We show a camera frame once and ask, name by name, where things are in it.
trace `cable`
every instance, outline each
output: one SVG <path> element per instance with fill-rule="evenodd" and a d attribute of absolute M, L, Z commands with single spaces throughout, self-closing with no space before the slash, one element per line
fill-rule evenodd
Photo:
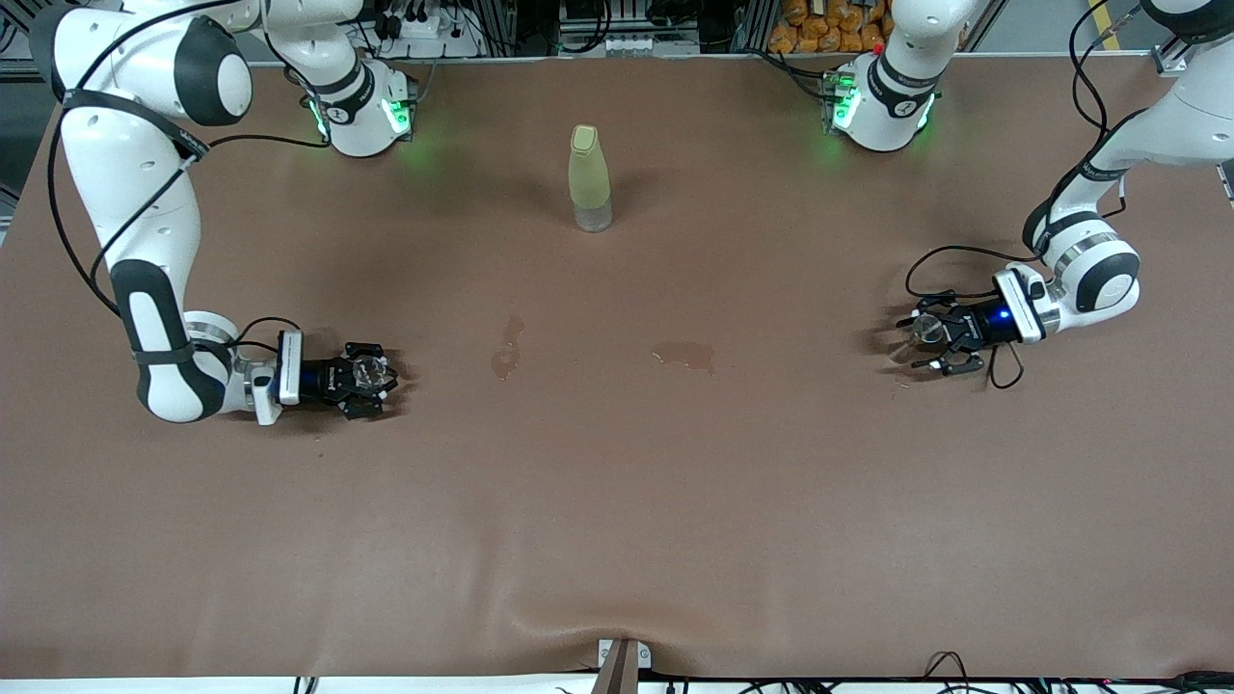
<path fill-rule="evenodd" d="M 959 668 L 960 677 L 964 678 L 964 687 L 967 688 L 969 671 L 964 667 L 964 658 L 961 658 L 960 654 L 956 653 L 955 651 L 939 651 L 933 656 L 930 656 L 930 664 L 926 667 L 926 673 L 922 674 L 922 679 L 926 679 L 927 677 L 934 674 L 934 671 L 937 671 L 938 667 L 942 666 L 943 662 L 946 661 L 948 658 L 950 658 L 951 662 L 955 663 L 955 667 Z"/>
<path fill-rule="evenodd" d="M 4 40 L 4 32 L 10 28 L 12 30 L 12 33 L 9 35 L 9 41 L 5 41 L 5 44 L 0 46 L 0 53 L 7 51 L 12 46 L 12 42 L 17 40 L 17 26 L 10 25 L 9 20 L 4 20 L 4 28 L 0 28 L 0 40 Z"/>
<path fill-rule="evenodd" d="M 612 28 L 613 23 L 613 9 L 608 4 L 608 0 L 596 0 L 600 4 L 600 11 L 596 12 L 596 31 L 592 32 L 591 38 L 582 46 L 582 48 L 566 48 L 563 44 L 558 44 L 559 53 L 587 53 L 595 48 L 598 48 L 605 38 L 608 37 L 608 30 Z"/>
<path fill-rule="evenodd" d="M 1093 85 L 1092 80 L 1088 79 L 1088 75 L 1083 72 L 1083 62 L 1076 58 L 1076 36 L 1080 33 L 1080 27 L 1083 26 L 1085 21 L 1092 15 L 1095 15 L 1097 10 L 1104 7 L 1107 2 L 1109 2 L 1109 0 L 1097 0 L 1096 2 L 1093 2 L 1092 6 L 1088 7 L 1088 11 L 1081 15 L 1080 20 L 1075 23 L 1075 26 L 1071 27 L 1071 33 L 1067 37 L 1067 56 L 1071 58 L 1071 67 L 1075 68 L 1075 77 L 1079 78 L 1080 82 L 1082 82 L 1083 85 L 1088 89 L 1088 94 L 1092 95 L 1092 99 L 1097 105 L 1097 112 L 1101 120 L 1095 121 L 1092 116 L 1090 116 L 1088 112 L 1080 105 L 1079 94 L 1075 89 L 1072 89 L 1071 93 L 1072 102 L 1076 107 L 1076 111 L 1079 111 L 1080 115 L 1086 121 L 1088 121 L 1088 123 L 1095 125 L 1097 127 L 1098 143 L 1101 142 L 1101 138 L 1109 132 L 1109 128 L 1107 127 L 1109 125 L 1109 114 L 1106 111 L 1106 102 L 1102 100 L 1101 93 L 1097 91 L 1097 86 Z M 1092 53 L 1092 49 L 1096 48 L 1096 46 L 1099 42 L 1101 42 L 1101 36 L 1098 36 L 1097 41 L 1093 42 L 1093 46 L 1091 46 L 1088 51 L 1085 52 L 1085 58 L 1087 58 L 1088 54 Z"/>
<path fill-rule="evenodd" d="M 126 41 L 128 41 L 130 38 L 132 38 L 133 36 L 136 36 L 136 35 L 146 31 L 147 28 L 149 28 L 149 27 L 152 27 L 152 26 L 154 26 L 154 25 L 157 25 L 159 22 L 164 22 L 167 20 L 173 20 L 173 19 L 179 17 L 181 15 L 188 15 L 189 12 L 200 12 L 202 10 L 210 10 L 212 7 L 222 7 L 223 5 L 231 5 L 232 2 L 236 2 L 236 0 L 211 0 L 210 2 L 202 2 L 200 5 L 188 5 L 188 6 L 180 7 L 178 10 L 173 10 L 170 12 L 167 12 L 165 15 L 158 15 L 155 17 L 151 17 L 151 19 L 146 20 L 144 22 L 135 26 L 133 28 L 126 31 L 125 33 L 121 33 L 120 36 L 116 37 L 115 41 L 112 41 L 111 43 L 109 43 L 107 47 L 104 48 L 95 57 L 94 62 L 90 63 L 90 67 L 86 68 L 84 73 L 81 73 L 81 79 L 78 80 L 75 89 L 84 88 L 85 83 L 89 82 L 91 77 L 94 77 L 94 72 L 99 69 L 99 65 L 101 65 L 104 62 L 107 61 L 107 58 L 111 57 L 111 52 L 116 51 L 117 48 L 120 48 L 121 46 L 123 46 L 123 43 Z"/>
<path fill-rule="evenodd" d="M 231 347 L 260 347 L 263 349 L 269 349 L 270 352 L 274 352 L 275 354 L 279 353 L 279 351 L 276 348 L 267 345 L 265 342 L 257 342 L 255 340 L 242 340 L 242 341 L 228 342 L 227 343 L 227 348 L 231 348 Z"/>
<path fill-rule="evenodd" d="M 373 42 L 369 41 L 369 30 L 364 28 L 364 25 L 360 23 L 360 17 L 355 17 L 352 21 L 355 22 L 355 28 L 360 30 L 360 37 L 364 38 L 364 46 L 368 48 L 369 56 L 376 58 L 378 57 L 376 49 L 373 48 Z"/>
<path fill-rule="evenodd" d="M 990 348 L 990 368 L 986 369 L 986 377 L 990 379 L 990 385 L 993 385 L 998 390 L 1007 390 L 1012 385 L 1019 383 L 1019 379 L 1024 378 L 1024 362 L 1019 359 L 1019 352 L 1016 351 L 1016 345 L 1013 342 L 1007 342 L 1007 347 L 1011 348 L 1011 356 L 1016 357 L 1016 378 L 1008 380 L 1007 383 L 998 383 L 995 378 L 995 359 L 998 358 L 998 348 L 1002 345 L 995 345 Z"/>
<path fill-rule="evenodd" d="M 792 79 L 792 83 L 797 85 L 797 89 L 805 91 L 810 96 L 818 99 L 819 101 L 830 101 L 827 95 L 814 91 L 813 89 L 806 86 L 806 83 L 801 82 L 801 77 L 797 75 L 791 68 L 789 68 L 789 62 L 785 61 L 784 53 L 780 53 L 780 63 L 784 65 L 784 72 Z"/>
<path fill-rule="evenodd" d="M 170 177 L 168 177 L 168 179 L 163 183 L 163 185 L 160 185 L 158 190 L 154 191 L 153 195 L 147 198 L 146 201 L 142 203 L 139 207 L 137 207 L 137 211 L 130 215 L 128 219 L 125 220 L 125 224 L 120 225 L 120 228 L 116 230 L 116 233 L 112 233 L 111 238 L 109 238 L 107 242 L 104 243 L 101 248 L 99 248 L 99 253 L 95 254 L 94 262 L 90 263 L 90 286 L 95 289 L 95 294 L 97 295 L 102 294 L 102 289 L 99 288 L 99 265 L 102 264 L 104 256 L 107 253 L 107 251 L 111 249 L 111 247 L 116 243 L 116 241 L 120 241 L 120 237 L 123 236 L 126 231 L 128 231 L 128 227 L 131 227 L 133 222 L 137 221 L 137 217 L 146 214 L 146 210 L 148 210 L 151 205 L 158 201 L 158 199 L 162 198 L 164 193 L 167 193 L 168 190 L 170 190 L 173 185 L 175 185 L 175 182 L 179 180 L 181 175 L 184 175 L 185 170 L 188 170 L 189 164 L 191 164 L 195 161 L 196 159 L 194 159 L 193 157 L 185 159 L 180 164 L 180 167 L 176 168 Z M 115 309 L 118 315 L 118 307 L 116 307 L 115 300 L 111 300 L 109 307 Z"/>
<path fill-rule="evenodd" d="M 517 43 L 511 43 L 508 41 L 502 41 L 500 38 L 496 38 L 491 33 L 489 33 L 489 30 L 485 28 L 482 23 L 478 23 L 475 20 L 473 20 L 471 15 L 463 6 L 460 6 L 458 2 L 454 2 L 453 6 L 454 6 L 454 15 L 455 15 L 454 16 L 454 23 L 455 25 L 460 23 L 458 21 L 458 15 L 459 15 L 459 12 L 462 12 L 463 14 L 463 19 L 466 20 L 466 23 L 470 27 L 475 27 L 475 30 L 480 32 L 480 36 L 484 36 L 489 42 L 494 43 L 495 46 L 500 46 L 501 49 L 502 49 L 502 53 L 506 53 L 507 48 L 516 48 L 516 49 L 518 48 Z"/>
<path fill-rule="evenodd" d="M 231 347 L 236 347 L 238 345 L 244 343 L 246 342 L 244 336 L 248 335 L 248 331 L 253 330 L 253 327 L 255 327 L 258 325 L 262 325 L 263 322 L 281 322 L 284 325 L 288 325 L 288 326 L 291 326 L 291 327 L 294 327 L 296 330 L 300 330 L 300 326 L 295 321 L 292 321 L 290 319 L 284 319 L 281 316 L 262 316 L 262 317 L 259 317 L 257 320 L 249 321 L 249 324 L 244 326 L 244 330 L 241 330 L 239 335 L 236 336 L 236 340 L 232 340 L 231 342 L 227 342 L 226 345 L 223 345 L 223 347 L 231 348 Z"/>
<path fill-rule="evenodd" d="M 1096 127 L 1099 132 L 1104 133 L 1106 132 L 1106 125 L 1108 125 L 1108 122 L 1106 121 L 1107 115 L 1104 114 L 1104 106 L 1106 106 L 1106 104 L 1104 104 L 1104 101 L 1101 100 L 1099 94 L 1097 94 L 1096 86 L 1092 86 L 1092 82 L 1091 80 L 1086 82 L 1085 85 L 1088 86 L 1090 93 L 1093 94 L 1093 99 L 1097 101 L 1097 105 L 1098 105 L 1097 107 L 1102 112 L 1101 114 L 1102 120 L 1101 121 L 1093 120 L 1093 117 L 1088 115 L 1088 111 L 1086 111 L 1080 105 L 1080 79 L 1081 79 L 1081 75 L 1083 75 L 1083 78 L 1086 80 L 1088 79 L 1088 75 L 1083 72 L 1083 64 L 1085 64 L 1085 61 L 1088 59 L 1088 56 L 1092 54 L 1093 49 L 1097 48 L 1097 46 L 1101 46 L 1101 40 L 1099 38 L 1097 41 L 1093 41 L 1092 44 L 1088 46 L 1088 48 L 1085 49 L 1083 56 L 1076 63 L 1077 69 L 1071 74 L 1071 105 L 1075 106 L 1075 110 L 1080 114 L 1080 117 L 1083 119 L 1085 122 L 1087 122 L 1088 125 Z"/>
<path fill-rule="evenodd" d="M 48 147 L 47 154 L 47 204 L 52 210 L 52 222 L 56 225 L 56 233 L 60 237 L 60 245 L 64 246 L 64 252 L 68 254 L 69 261 L 73 262 L 73 269 L 77 270 L 81 282 L 90 289 L 99 301 L 107 307 L 109 311 L 120 316 L 120 309 L 109 299 L 93 282 L 90 282 L 90 275 L 86 274 L 85 267 L 81 265 L 81 259 L 78 258 L 77 251 L 73 249 L 73 242 L 69 241 L 68 232 L 64 231 L 64 220 L 60 219 L 60 205 L 56 196 L 56 154 L 60 146 L 60 126 L 64 123 L 64 111 L 60 111 L 60 117 L 56 121 L 56 127 L 52 128 L 52 142 Z"/>
<path fill-rule="evenodd" d="M 279 49 L 274 47 L 274 42 L 270 40 L 270 31 L 265 27 L 265 16 L 267 16 L 265 6 L 268 5 L 268 2 L 258 2 L 258 5 L 259 5 L 259 10 L 262 12 L 262 36 L 265 38 L 265 47 L 269 48 L 270 53 L 273 53 L 274 57 L 278 58 L 283 63 L 283 65 L 284 65 L 284 74 L 286 75 L 288 73 L 290 73 L 290 74 L 295 75 L 296 80 L 300 83 L 300 88 L 304 89 L 305 91 L 307 91 L 308 96 L 313 100 L 313 104 L 317 105 L 317 109 L 316 109 L 317 122 L 321 125 L 322 130 L 325 131 L 322 133 L 322 136 L 326 138 L 327 143 L 331 142 L 332 138 L 331 138 L 331 132 L 329 132 L 329 119 L 326 117 L 326 109 L 325 109 L 325 102 L 322 101 L 322 98 L 321 98 L 321 93 L 317 91 L 317 88 L 315 88 L 308 82 L 308 78 L 306 78 L 304 75 L 304 73 L 301 73 L 295 65 L 292 65 L 286 58 L 284 58 L 283 53 L 279 53 Z"/>
<path fill-rule="evenodd" d="M 995 289 L 991 289 L 990 291 L 982 291 L 981 294 L 951 294 L 951 293 L 940 293 L 940 291 L 917 291 L 916 289 L 913 289 L 912 288 L 912 279 L 913 279 L 913 273 L 917 272 L 917 268 L 919 268 L 922 265 L 922 263 L 924 263 L 926 261 L 928 261 L 932 257 L 934 257 L 934 256 L 937 256 L 939 253 L 943 253 L 945 251 L 964 251 L 964 252 L 967 252 L 967 253 L 980 253 L 982 256 L 991 256 L 991 257 L 995 257 L 995 258 L 1000 258 L 1000 259 L 1003 259 L 1003 261 L 1017 262 L 1017 263 L 1032 263 L 1032 262 L 1041 259 L 1040 256 L 1032 256 L 1032 257 L 1028 257 L 1028 258 L 1022 258 L 1022 257 L 1018 257 L 1018 256 L 1009 256 L 1007 253 L 1000 253 L 998 251 L 991 251 L 988 248 L 981 248 L 979 246 L 963 246 L 963 245 L 958 245 L 958 243 L 953 243 L 950 246 L 940 246 L 938 248 L 934 248 L 929 253 L 926 253 L 921 258 L 918 258 L 917 262 L 913 263 L 911 268 L 908 268 L 908 272 L 905 274 L 905 291 L 907 291 L 909 295 L 916 296 L 918 299 L 934 299 L 934 298 L 938 298 L 938 296 L 950 296 L 953 299 L 986 299 L 988 296 L 995 296 L 995 295 L 998 294 L 998 291 L 995 290 Z M 928 672 L 934 672 L 934 669 L 938 668 L 938 664 L 939 663 L 934 663 L 934 667 L 930 668 Z"/>
<path fill-rule="evenodd" d="M 442 46 L 442 56 L 445 54 L 445 46 Z M 428 79 L 424 80 L 424 88 L 416 93 L 416 105 L 424 102 L 428 99 L 428 89 L 433 86 L 433 77 L 437 75 L 437 63 L 441 62 L 442 56 L 433 58 L 433 67 L 428 69 Z"/>
<path fill-rule="evenodd" d="M 321 679 L 320 677 L 297 677 L 295 684 L 291 685 L 291 694 L 301 694 L 300 693 L 301 679 L 307 680 L 305 683 L 304 694 L 313 694 L 315 692 L 317 692 L 317 682 Z"/>
<path fill-rule="evenodd" d="M 4 195 L 5 198 L 9 198 L 10 200 L 12 200 L 14 205 L 16 205 L 19 201 L 21 201 L 21 193 L 14 190 L 12 188 L 9 188 L 4 183 L 0 183 L 0 195 Z"/>
<path fill-rule="evenodd" d="M 299 147 L 312 147 L 313 149 L 325 149 L 329 147 L 329 142 L 307 142 L 305 140 L 291 140 L 290 137 L 280 137 L 278 135 L 228 135 L 226 137 L 220 137 L 210 143 L 210 147 L 218 147 L 220 144 L 227 144 L 228 142 L 236 142 L 237 140 L 264 140 L 269 142 L 281 142 L 284 144 L 296 144 Z"/>
<path fill-rule="evenodd" d="M 763 58 L 775 69 L 787 74 L 792 79 L 793 84 L 797 85 L 797 89 L 801 89 L 812 99 L 817 99 L 819 101 L 835 101 L 834 98 L 814 91 L 806 83 L 802 82 L 802 78 L 822 79 L 824 70 L 814 72 L 814 70 L 806 70 L 802 68 L 795 68 L 789 64 L 789 61 L 784 57 L 784 53 L 776 53 L 775 56 L 772 56 L 771 53 L 768 53 L 766 51 L 760 51 L 758 48 L 743 48 L 742 51 L 739 51 L 739 53 L 749 53 L 752 56 L 758 56 Z"/>

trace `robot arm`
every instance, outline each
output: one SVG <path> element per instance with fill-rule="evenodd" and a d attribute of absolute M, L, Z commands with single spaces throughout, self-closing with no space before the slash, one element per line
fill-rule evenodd
<path fill-rule="evenodd" d="M 997 296 L 961 305 L 946 296 L 922 301 L 912 324 L 923 342 L 953 345 L 945 358 L 921 362 L 943 374 L 983 366 L 979 352 L 1003 342 L 1033 343 L 1048 335 L 1093 325 L 1130 310 L 1139 299 L 1140 258 L 1134 248 L 1097 212 L 1097 203 L 1132 167 L 1151 162 L 1172 167 L 1215 165 L 1234 159 L 1234 2 L 1176 0 L 1151 4 L 1154 17 L 1170 11 L 1190 17 L 1187 36 L 1215 36 L 1218 41 L 1195 57 L 1174 88 L 1153 107 L 1117 125 L 1039 205 L 1024 225 L 1023 241 L 1049 268 L 1051 277 L 1022 262 L 995 274 Z M 1195 6 L 1219 6 L 1224 15 L 1199 22 Z M 1213 20 L 1225 22 L 1215 28 Z M 951 356 L 966 354 L 955 363 Z"/>
<path fill-rule="evenodd" d="M 136 14 L 57 7 L 36 20 L 32 44 L 64 102 L 64 153 L 99 243 L 107 248 L 104 259 L 117 312 L 139 370 L 138 399 L 173 422 L 247 410 L 255 411 L 260 424 L 273 424 L 283 405 L 302 401 L 337 405 L 348 417 L 380 412 L 397 377 L 380 346 L 348 345 L 336 359 L 305 362 L 300 332 L 289 330 L 280 335 L 275 357 L 254 361 L 239 353 L 241 333 L 231 321 L 183 311 L 201 226 L 193 184 L 183 174 L 207 147 L 168 119 L 238 122 L 248 110 L 252 83 L 234 40 L 206 11 L 139 31 L 86 75 L 112 41 L 169 10 L 130 9 Z M 244 0 L 210 14 L 233 25 L 247 22 L 248 28 L 257 23 L 257 11 L 255 0 Z M 308 21 L 334 15 L 311 16 Z M 306 54 L 316 56 L 312 49 L 297 53 Z M 357 98 L 371 84 L 373 70 L 357 70 L 354 52 L 349 58 L 332 54 L 341 65 L 337 72 L 359 75 L 323 90 L 354 105 L 339 106 L 349 120 L 339 117 L 334 143 L 344 153 L 380 151 L 397 137 L 397 127 L 385 117 L 369 117 L 381 107 L 371 91 L 368 101 Z M 307 64 L 304 72 L 326 74 Z"/>
<path fill-rule="evenodd" d="M 886 49 L 863 54 L 838 70 L 845 77 L 837 89 L 832 127 L 866 149 L 891 152 L 908 144 L 926 125 L 938 80 L 977 5 L 979 0 L 897 0 Z"/>

